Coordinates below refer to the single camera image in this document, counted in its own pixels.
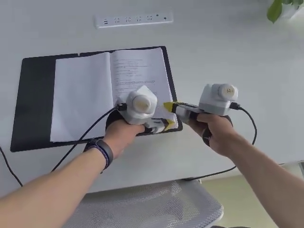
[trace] yellow stripe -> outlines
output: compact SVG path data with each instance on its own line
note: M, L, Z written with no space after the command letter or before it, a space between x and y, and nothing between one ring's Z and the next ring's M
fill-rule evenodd
M163 103L163 106L165 109L168 110L168 112L172 112L172 109L173 109L173 104L178 104L178 102L165 102Z
M169 129L172 128L173 125L175 124L175 122L174 122L173 120L166 119L166 121L168 122L168 126L165 127L164 131L169 130Z

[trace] white power strip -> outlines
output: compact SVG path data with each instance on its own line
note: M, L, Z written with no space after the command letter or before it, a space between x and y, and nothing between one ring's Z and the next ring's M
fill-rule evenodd
M142 15L123 16L123 17L107 17L107 18L94 16L94 23L97 29L108 28L108 27L119 27L119 26L131 26L131 25L172 23L172 22L173 22L172 12L142 14Z

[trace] mesh chair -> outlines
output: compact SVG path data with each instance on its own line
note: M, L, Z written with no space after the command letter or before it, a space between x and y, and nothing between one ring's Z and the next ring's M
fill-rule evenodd
M88 194L64 228L209 228L223 215L198 181Z

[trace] wire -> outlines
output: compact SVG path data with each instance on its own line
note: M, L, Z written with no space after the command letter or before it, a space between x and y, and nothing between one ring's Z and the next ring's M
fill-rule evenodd
M86 132L80 137L80 139L71 147L71 149L62 157L62 159L57 163L57 165L52 169L51 172L55 171L58 166L64 161L64 159L75 149L75 147L83 140L83 138L90 132L90 130L92 130L93 127L95 127L96 124L99 123L99 121L101 121L103 118L105 118L107 115L109 115L112 111L116 110L117 107L114 107L112 108L111 110L109 110L108 112L106 112L104 115L102 115L100 118L98 118L93 124L92 126L90 126ZM256 126L256 123L254 121L254 119L252 118L252 116L250 115L250 113L245 110L244 108L240 107L240 106L237 106L236 108L234 108L236 110L241 110L243 111L244 113L246 113L248 115L248 117L250 118L252 124L253 124L253 127L255 129L255 136L253 138L253 141L252 141L252 145L255 144L256 142L256 139L257 139L257 126ZM2 148L0 147L0 151L1 151L1 154L4 158L4 161L5 161L5 164L7 166L7 168L9 169L10 173L14 176L14 178L16 179L16 181L19 183L19 185L22 187L23 184L22 182L19 180L19 178L17 177L17 175L13 172L13 170L11 169L9 163L8 163L8 160L5 156L5 153L3 152ZM193 180L197 180L197 179L202 179L202 178L205 178L205 177L210 177L210 176L215 176L215 175L218 175L218 174L222 174L222 173L225 173L225 172L229 172L231 170L234 170L236 168L236 166L228 169L228 170L224 170L224 171L221 171L221 172L216 172L216 173L212 173L212 174L208 174L208 175L205 175L205 176L201 176L201 177L195 177L195 178L187 178L187 179L184 179L186 181L193 181Z
M248 115L248 117L250 118L252 124L253 124L253 127L255 129L255 136L252 140L252 145L254 145L256 143L256 140L257 140L257 125L254 121L254 119L252 118L252 116L250 115L250 113L245 110L244 108L242 108L240 105L237 105L235 108L233 108L235 110L241 110L243 111L244 113L246 113ZM193 181L193 180L197 180L197 179L202 179L202 178L206 178L206 177L211 177L211 176L215 176L215 175L218 175L218 174L222 174L222 173L225 173L225 172L229 172L229 171L232 171L236 168L236 166L230 168L230 169L227 169L227 170L224 170L224 171L221 171L221 172L215 172L215 173L212 173L212 174L208 174L208 175L205 175L205 176L201 176L201 177L194 177L194 178L186 178L184 179L185 181Z
M99 121L101 121L103 118L105 118L107 115L109 115L112 111L116 110L117 107L112 108L111 110L109 110L108 112L106 112L105 114L103 114L101 117L99 117L95 123L92 124L92 126L90 126L86 132L80 137L80 139L78 139L78 141L71 147L71 149L62 157L62 159L57 163L57 165L55 165L55 167L52 169L51 172L55 171L58 166L64 161L64 159L75 149L75 147L83 140L83 138L86 136L86 134L89 133L90 130L92 130L93 127L95 127L96 124L98 124Z
M63 160L74 150L74 148L83 140L83 138L86 136L86 134L89 133L90 130L92 130L93 127L95 127L96 124L98 124L99 121L101 121L103 118L105 118L107 115L109 115L112 111L116 110L117 107L112 108L111 110L109 110L108 112L106 112L104 115L102 115L98 120L95 121L95 123L92 124L92 126L89 127L89 129L86 130L86 132L80 137L80 139L72 146L72 148L62 157L62 159L57 163L57 165L52 169L51 172L55 171L58 166L63 162ZM5 164L7 166L7 168L9 169L10 173L14 176L14 178L16 179L16 181L18 182L18 184L23 187L22 182L19 180L19 178L17 177L17 175L13 172L13 170L11 169L9 162L5 156L5 153L3 152L1 146L0 146L0 151L1 154L4 158Z
M19 183L19 185L22 187L23 184L21 183L21 181L19 180L19 178L16 176L16 174L14 173L14 171L11 169L10 165L9 165L9 162L5 156L5 153L3 152L1 146L0 146L0 151L2 153L2 156L4 158L4 161L5 161L5 164L6 164L6 167L9 169L10 173L14 176L14 178L16 179L16 181Z

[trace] table surface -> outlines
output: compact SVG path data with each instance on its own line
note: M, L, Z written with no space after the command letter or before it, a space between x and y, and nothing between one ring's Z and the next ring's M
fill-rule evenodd
M93 26L95 14L168 10L174 14L173 24L100 30ZM168 50L178 100L198 104L206 83L232 83L239 88L239 103L256 121L256 146L277 163L304 159L304 25L297 20L273 25L266 10L267 3L261 0L2 0L0 145L12 169L26 183L48 173L70 148L10 152L23 58L161 45ZM237 111L230 116L235 128L252 140L249 118ZM200 176L232 166L185 126L178 133L136 138L90 192ZM0 159L0 195L17 187Z

